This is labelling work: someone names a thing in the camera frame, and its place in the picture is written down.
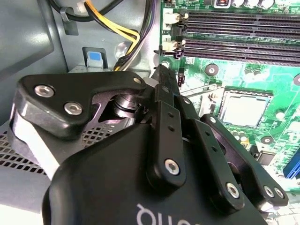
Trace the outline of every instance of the blue connector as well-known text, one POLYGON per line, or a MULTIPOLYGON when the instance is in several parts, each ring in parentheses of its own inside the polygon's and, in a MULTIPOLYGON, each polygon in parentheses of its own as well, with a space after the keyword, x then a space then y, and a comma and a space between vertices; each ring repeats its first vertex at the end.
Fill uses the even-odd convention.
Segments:
POLYGON ((292 157, 290 162, 283 169, 283 174, 285 178, 293 179, 300 172, 300 149, 296 152, 296 154, 292 157))

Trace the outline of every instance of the perforated metal panel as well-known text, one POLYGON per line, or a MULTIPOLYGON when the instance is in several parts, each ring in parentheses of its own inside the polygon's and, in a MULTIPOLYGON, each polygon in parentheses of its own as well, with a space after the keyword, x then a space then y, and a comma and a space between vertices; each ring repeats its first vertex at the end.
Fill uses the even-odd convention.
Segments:
POLYGON ((31 173, 45 174, 41 167, 23 158, 11 148, 6 132, 0 135, 0 165, 31 173))
MULTIPOLYGON (((102 127, 93 128, 83 133, 82 145, 84 148, 89 147, 131 124, 133 124, 133 120, 126 119, 119 124, 106 124, 102 127)), ((22 157, 12 149, 6 132, 0 135, 0 166, 24 170, 30 173, 45 174, 40 166, 22 157)))

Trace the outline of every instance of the cable bundle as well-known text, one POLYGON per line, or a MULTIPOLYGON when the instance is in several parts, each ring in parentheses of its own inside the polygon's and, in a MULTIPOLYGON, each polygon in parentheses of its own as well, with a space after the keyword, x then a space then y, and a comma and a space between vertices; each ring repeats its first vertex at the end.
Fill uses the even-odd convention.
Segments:
MULTIPOLYGON (((89 22, 95 20, 99 25, 104 27, 105 29, 119 34, 122 37, 126 38, 127 40, 131 41, 132 44, 126 52, 126 55, 120 57, 117 61, 116 65, 114 66, 114 71, 123 71, 126 70, 132 61, 138 55, 142 45, 145 42, 145 39, 153 27, 154 17, 155 17, 155 10, 156 10, 156 0, 146 0, 145 6, 145 13, 144 13, 144 20, 142 23, 141 32, 138 33, 137 31, 127 29, 122 27, 110 20, 108 20, 103 15, 110 10, 112 10, 115 6, 120 4, 123 0, 114 0, 108 6, 106 6, 101 11, 97 11, 96 8, 93 6, 91 0, 86 0, 84 6, 89 14, 89 16, 77 16, 67 14, 70 20, 74 20, 77 22, 89 22)), ((61 7, 58 6, 54 0, 49 0, 51 6, 57 11, 60 12, 61 7)))

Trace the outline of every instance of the motherboard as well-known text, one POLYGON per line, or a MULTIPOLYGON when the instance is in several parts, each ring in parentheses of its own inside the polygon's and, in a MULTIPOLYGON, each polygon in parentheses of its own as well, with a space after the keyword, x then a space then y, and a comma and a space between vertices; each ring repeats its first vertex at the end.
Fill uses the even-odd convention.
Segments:
POLYGON ((162 0, 158 52, 199 116, 300 191, 300 0, 162 0))

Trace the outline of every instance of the blue tab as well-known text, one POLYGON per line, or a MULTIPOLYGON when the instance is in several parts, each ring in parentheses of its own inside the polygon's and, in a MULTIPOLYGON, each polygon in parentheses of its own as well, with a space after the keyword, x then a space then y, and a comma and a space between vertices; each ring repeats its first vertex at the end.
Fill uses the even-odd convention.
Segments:
POLYGON ((95 61, 101 61, 102 60, 101 53, 99 53, 99 52, 89 52, 89 59, 90 60, 95 60, 95 61))

